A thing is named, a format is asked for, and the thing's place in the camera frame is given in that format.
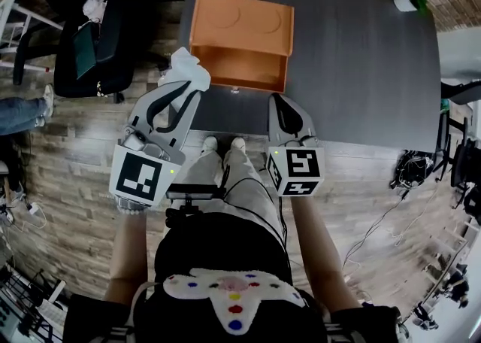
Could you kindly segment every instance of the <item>orange box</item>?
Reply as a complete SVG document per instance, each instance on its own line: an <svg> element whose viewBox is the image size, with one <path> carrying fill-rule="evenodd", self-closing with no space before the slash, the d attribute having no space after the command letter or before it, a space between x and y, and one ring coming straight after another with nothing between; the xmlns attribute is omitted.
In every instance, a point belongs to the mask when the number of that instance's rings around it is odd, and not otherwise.
<svg viewBox="0 0 481 343"><path fill-rule="evenodd" d="M256 0L196 0L190 52L212 83L283 93L294 8Z"/></svg>

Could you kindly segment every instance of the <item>table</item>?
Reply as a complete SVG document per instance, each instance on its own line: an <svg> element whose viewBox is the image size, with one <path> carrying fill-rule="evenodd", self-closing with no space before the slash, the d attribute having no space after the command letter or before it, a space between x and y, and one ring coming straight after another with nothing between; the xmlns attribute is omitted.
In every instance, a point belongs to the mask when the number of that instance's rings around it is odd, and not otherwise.
<svg viewBox="0 0 481 343"><path fill-rule="evenodd" d="M262 0L295 8L286 95L321 140L433 152L440 61L431 15L393 0ZM189 47L195 0L186 0L179 46ZM211 86L193 129L267 134L267 92Z"/></svg>
<svg viewBox="0 0 481 343"><path fill-rule="evenodd" d="M8 17L10 16L11 11L17 11L21 14L26 15L25 22L13 22L8 23ZM15 41L14 37L16 34L17 29L22 29L20 37L22 37L27 31L29 30L30 22L32 18L46 23L58 30L63 30L63 28L58 24L47 18L42 17L41 15L34 13L28 9L22 8L15 0L1 0L0 1L0 44L7 44L7 47L0 48L0 54L7 54L7 53L16 53L18 49L18 45L20 41ZM4 32L6 29L11 29L10 37L4 38ZM0 67L4 68L13 68L15 64L13 62L1 61L0 60ZM53 69L45 68L43 66L36 66L36 65L27 65L23 66L25 69L28 70L36 70L36 71L53 71Z"/></svg>

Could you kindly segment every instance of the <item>black shirt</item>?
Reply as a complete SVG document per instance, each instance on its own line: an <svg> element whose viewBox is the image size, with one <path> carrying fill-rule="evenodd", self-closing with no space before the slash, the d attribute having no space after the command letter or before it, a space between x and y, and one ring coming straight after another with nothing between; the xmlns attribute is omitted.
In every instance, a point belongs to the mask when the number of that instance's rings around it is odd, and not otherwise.
<svg viewBox="0 0 481 343"><path fill-rule="evenodd" d="M192 268L224 271L263 271L292 284L287 256L276 238L262 226L229 214L199 214L172 228L156 254L156 282L171 275L189 275ZM245 335L229 335L217 319L209 299L195 301L170 297L162 285L146 302L135 306L137 342L168 338L247 340L314 338L327 341L322 318L315 307L298 307L285 301L261 302ZM64 341L87 342L121 327L129 307L72 296L64 329ZM362 331L366 341L397 341L396 313L388 307L357 308L334 313L331 319L347 329Z"/></svg>
<svg viewBox="0 0 481 343"><path fill-rule="evenodd" d="M460 280L464 281L457 286L454 286L451 290L451 299L454 300L455 302L459 302L461 300L461 297L467 294L469 291L469 284L467 283L466 279L464 278L463 275L461 275L459 272L455 272L454 274L451 275L451 278L446 282L446 286L450 284L454 284Z"/></svg>

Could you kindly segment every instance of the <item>wooden floor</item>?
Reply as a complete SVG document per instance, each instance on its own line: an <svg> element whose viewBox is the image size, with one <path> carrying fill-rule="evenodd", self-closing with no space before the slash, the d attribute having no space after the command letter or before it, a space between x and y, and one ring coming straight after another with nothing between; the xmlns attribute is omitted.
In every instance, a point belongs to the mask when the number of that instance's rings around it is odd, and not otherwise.
<svg viewBox="0 0 481 343"><path fill-rule="evenodd" d="M164 31L174 30L167 26ZM159 39L157 44L173 47L175 41L170 37L164 41ZM158 79L156 69L139 68L134 82L125 91L126 102L121 105L115 105L112 98L56 98L51 122L26 136L23 152L29 160L26 167L29 200L38 202L47 218L43 229L26 224L23 233L13 227L6 230L15 262L26 273L32 275L44 269L52 277L64 279L72 293L103 296L117 216L108 192L113 146L137 98L155 88ZM3 71L0 98L39 97L44 85L52 80L49 74L28 73L23 85L15 87L11 72ZM470 117L471 112L469 108L453 106L452 116ZM206 135L209 133L192 131L189 134L184 150L190 159L200 153ZM233 137L233 134L217 135ZM247 153L259 170L263 168L262 148L266 138L250 136L247 140ZM371 224L399 202L400 192L390 190L389 182L401 150L334 142L322 144L326 176L316 200L319 213L344 259ZM261 171L260 174L269 186L267 173ZM465 218L462 209L451 209L455 199L449 175L438 184L431 176L386 215L381 227L351 256L344 269L348 284L360 299L372 299L378 305L397 305L404 315L409 313L431 285L422 274L422 267L439 249L436 239L452 246L456 243L443 231L444 227L454 229L456 221ZM309 290L289 200L284 200L283 205L295 285ZM162 240L167 207L168 202L164 201L162 207L148 217L150 268ZM396 247L398 238L393 235L401 233L423 212ZM24 220L37 226L43 223L40 218L32 218L24 207L16 208L14 215L20 228Z"/></svg>

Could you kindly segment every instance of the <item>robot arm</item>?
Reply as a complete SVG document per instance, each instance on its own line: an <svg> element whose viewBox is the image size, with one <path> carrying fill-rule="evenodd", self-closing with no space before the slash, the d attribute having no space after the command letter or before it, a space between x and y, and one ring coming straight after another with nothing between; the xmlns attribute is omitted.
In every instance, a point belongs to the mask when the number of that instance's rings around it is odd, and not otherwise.
<svg viewBox="0 0 481 343"><path fill-rule="evenodd" d="M278 93L269 98L266 169L279 196L312 196L324 181L324 149L309 114Z"/></svg>
<svg viewBox="0 0 481 343"><path fill-rule="evenodd" d="M201 99L189 94L167 128L155 128L154 117L182 95L189 81L169 82L140 97L115 147L109 191L121 210L136 213L160 204L186 161L180 150Z"/></svg>

